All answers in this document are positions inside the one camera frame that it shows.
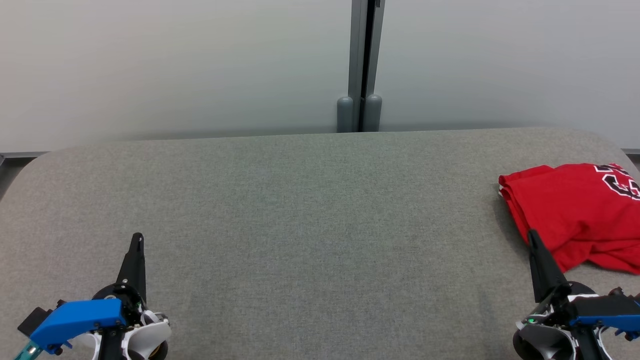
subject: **gray fabric surface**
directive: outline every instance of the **gray fabric surface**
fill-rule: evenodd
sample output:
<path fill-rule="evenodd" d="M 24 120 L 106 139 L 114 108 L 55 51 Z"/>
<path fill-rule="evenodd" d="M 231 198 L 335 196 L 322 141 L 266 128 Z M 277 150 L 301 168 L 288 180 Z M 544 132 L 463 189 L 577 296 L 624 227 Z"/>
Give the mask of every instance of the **gray fabric surface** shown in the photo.
<path fill-rule="evenodd" d="M 617 162 L 563 129 L 124 142 L 46 154 L 0 202 L 0 353 L 36 306 L 113 282 L 146 237 L 169 359 L 517 359 L 533 308 L 501 174 Z M 582 265 L 599 293 L 640 278 Z M 617 359 L 640 345 L 607 337 Z M 61 359 L 82 359 L 66 351 Z"/>

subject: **floor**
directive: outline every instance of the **floor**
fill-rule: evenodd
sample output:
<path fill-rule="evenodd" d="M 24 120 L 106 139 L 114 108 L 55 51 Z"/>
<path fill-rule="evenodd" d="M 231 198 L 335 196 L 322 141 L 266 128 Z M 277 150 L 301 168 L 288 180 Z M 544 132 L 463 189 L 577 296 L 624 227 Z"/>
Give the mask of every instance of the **floor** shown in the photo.
<path fill-rule="evenodd" d="M 640 154 L 629 155 L 631 161 L 640 170 Z M 13 182 L 18 173 L 27 166 L 34 158 L 17 158 L 17 159 L 5 159 L 0 163 L 0 200 L 2 200 L 4 193 L 9 189 L 9 185 Z"/>

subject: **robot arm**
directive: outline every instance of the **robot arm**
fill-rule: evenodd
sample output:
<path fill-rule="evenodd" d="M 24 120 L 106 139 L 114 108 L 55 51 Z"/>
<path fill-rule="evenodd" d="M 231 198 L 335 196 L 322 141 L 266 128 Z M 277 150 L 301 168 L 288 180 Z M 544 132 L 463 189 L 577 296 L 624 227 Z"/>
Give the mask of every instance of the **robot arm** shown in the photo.
<path fill-rule="evenodd" d="M 525 360 L 612 360 L 602 344 L 608 328 L 640 336 L 640 299 L 613 289 L 597 295 L 579 282 L 567 281 L 535 230 L 528 234 L 534 298 L 538 306 L 522 321 L 513 346 Z"/>
<path fill-rule="evenodd" d="M 144 237 L 133 235 L 114 284 L 91 300 L 65 302 L 56 309 L 38 307 L 18 326 L 29 343 L 15 360 L 33 360 L 43 351 L 62 354 L 68 342 L 93 346 L 93 360 L 162 360 L 171 335 L 169 320 L 147 308 Z"/>

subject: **red shirt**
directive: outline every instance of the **red shirt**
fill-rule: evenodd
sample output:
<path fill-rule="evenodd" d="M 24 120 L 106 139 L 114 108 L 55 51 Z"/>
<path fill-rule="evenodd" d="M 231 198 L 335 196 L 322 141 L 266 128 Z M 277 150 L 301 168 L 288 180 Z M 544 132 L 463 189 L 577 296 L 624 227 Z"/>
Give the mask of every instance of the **red shirt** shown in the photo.
<path fill-rule="evenodd" d="M 589 260 L 640 274 L 640 186 L 619 165 L 542 165 L 499 183 L 523 239 L 536 229 L 563 272 Z"/>

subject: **folded red cloth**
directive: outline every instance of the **folded red cloth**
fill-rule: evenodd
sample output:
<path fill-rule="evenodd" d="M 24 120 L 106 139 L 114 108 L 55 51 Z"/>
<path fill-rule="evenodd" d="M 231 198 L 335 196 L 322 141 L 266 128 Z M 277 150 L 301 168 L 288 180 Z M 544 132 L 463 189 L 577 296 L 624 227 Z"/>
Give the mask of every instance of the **folded red cloth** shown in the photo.
<path fill-rule="evenodd" d="M 499 183 L 522 238 L 536 229 L 563 272 L 588 260 L 640 275 L 640 186 L 619 165 L 543 165 Z"/>

